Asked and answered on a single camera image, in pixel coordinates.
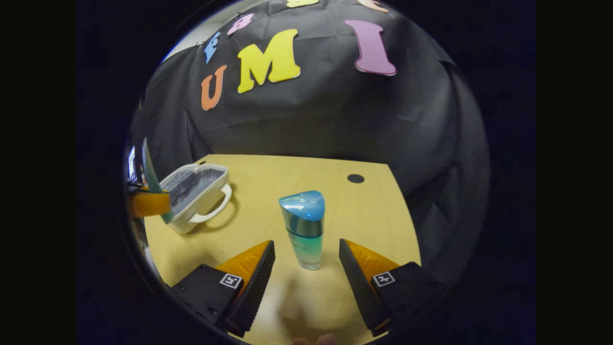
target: foam letter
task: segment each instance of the foam letter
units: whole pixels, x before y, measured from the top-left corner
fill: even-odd
[[[216,33],[211,39],[211,41],[207,44],[207,47],[204,48],[204,54],[207,56],[207,63],[213,57],[213,54],[215,54],[215,50],[217,50],[217,48],[215,48],[218,42],[217,36],[219,36],[219,33]]]
[[[356,33],[357,45],[360,48],[360,58],[356,60],[356,68],[360,72],[393,76],[396,66],[387,59],[385,47],[381,40],[383,28],[377,24],[362,20],[345,20],[345,24]]]
[[[287,6],[294,8],[306,5],[317,4],[319,0],[287,0]]]
[[[237,20],[236,23],[232,24],[232,27],[228,30],[228,36],[249,25],[251,23],[251,17],[253,17],[253,13],[244,16]]]
[[[369,9],[373,9],[373,10],[377,10],[377,11],[381,11],[381,12],[385,12],[388,13],[389,11],[384,9],[383,7],[379,7],[377,5],[381,5],[380,3],[376,2],[376,1],[372,1],[372,0],[357,0],[359,3],[361,3],[362,5],[368,7]]]
[[[257,83],[262,85],[266,79],[268,67],[272,64],[272,70],[268,79],[273,82],[296,78],[300,75],[300,67],[294,62],[294,36],[298,34],[296,29],[288,29],[277,33],[272,37],[266,51],[262,51],[251,44],[238,53],[240,59],[240,85],[238,93],[251,90],[254,86],[251,73]]]
[[[219,102],[219,99],[221,97],[221,86],[224,82],[224,71],[226,70],[226,67],[227,65],[223,65],[218,68],[217,71],[215,71],[215,94],[213,95],[213,98],[208,97],[208,86],[211,82],[211,79],[213,78],[213,75],[204,78],[204,80],[202,81],[202,84],[200,85],[202,86],[202,96],[200,100],[202,103],[202,108],[204,110],[213,109]]]

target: black cloth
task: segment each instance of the black cloth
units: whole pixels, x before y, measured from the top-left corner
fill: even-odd
[[[410,19],[381,5],[390,12],[355,0],[293,9],[272,0],[245,11],[254,14],[252,23],[231,36],[226,33],[235,20],[224,25],[208,64],[207,40],[160,65],[137,109],[131,141],[140,147],[148,138],[160,179],[209,153],[388,164],[413,217],[422,266],[450,282],[470,258],[487,204],[489,153],[481,115],[443,49]],[[358,43],[345,20],[384,29],[395,76],[356,69]],[[298,30],[293,49],[301,75],[277,83],[266,78],[239,94],[239,51],[250,44],[264,51],[276,33],[292,28]],[[204,111],[200,83],[224,64],[221,99]],[[215,78],[210,88],[212,95]]]

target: plastic container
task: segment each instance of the plastic container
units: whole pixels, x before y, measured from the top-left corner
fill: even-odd
[[[232,196],[229,178],[228,168],[216,164],[184,165],[168,175],[160,186],[170,193],[174,214],[170,226],[178,233],[189,233],[218,215]],[[221,198],[221,205],[211,211]]]

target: blue bottle cap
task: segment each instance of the blue bottle cap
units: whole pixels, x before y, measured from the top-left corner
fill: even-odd
[[[315,237],[324,233],[324,196],[316,190],[279,199],[285,227],[300,236]]]

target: pink letter i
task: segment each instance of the pink letter i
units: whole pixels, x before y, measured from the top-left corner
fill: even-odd
[[[360,58],[356,60],[358,71],[385,76],[396,74],[396,66],[389,62],[383,47],[382,27],[362,20],[345,20],[345,24],[356,33],[357,45],[360,48]]]

